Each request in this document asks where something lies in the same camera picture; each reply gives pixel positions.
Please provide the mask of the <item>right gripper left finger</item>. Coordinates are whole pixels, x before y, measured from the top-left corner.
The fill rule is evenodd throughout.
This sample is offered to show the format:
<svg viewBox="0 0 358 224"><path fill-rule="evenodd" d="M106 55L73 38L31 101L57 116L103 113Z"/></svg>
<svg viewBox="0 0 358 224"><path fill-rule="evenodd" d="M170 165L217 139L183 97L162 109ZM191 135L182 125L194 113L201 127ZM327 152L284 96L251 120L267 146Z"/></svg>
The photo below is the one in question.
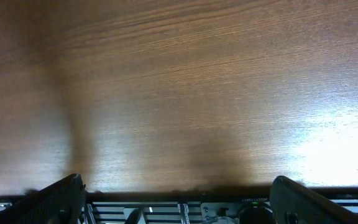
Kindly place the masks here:
<svg viewBox="0 0 358 224"><path fill-rule="evenodd" d="M85 200L81 175L70 174L0 211L0 224L76 224Z"/></svg>

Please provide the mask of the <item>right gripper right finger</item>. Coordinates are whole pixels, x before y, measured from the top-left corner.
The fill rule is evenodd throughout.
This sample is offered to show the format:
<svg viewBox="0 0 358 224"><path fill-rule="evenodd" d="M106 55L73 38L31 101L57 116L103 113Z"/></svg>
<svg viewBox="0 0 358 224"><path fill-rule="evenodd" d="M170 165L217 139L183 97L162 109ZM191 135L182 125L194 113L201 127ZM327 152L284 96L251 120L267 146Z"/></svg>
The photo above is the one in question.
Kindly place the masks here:
<svg viewBox="0 0 358 224"><path fill-rule="evenodd" d="M270 207L278 224L358 224L358 215L280 175L270 189Z"/></svg>

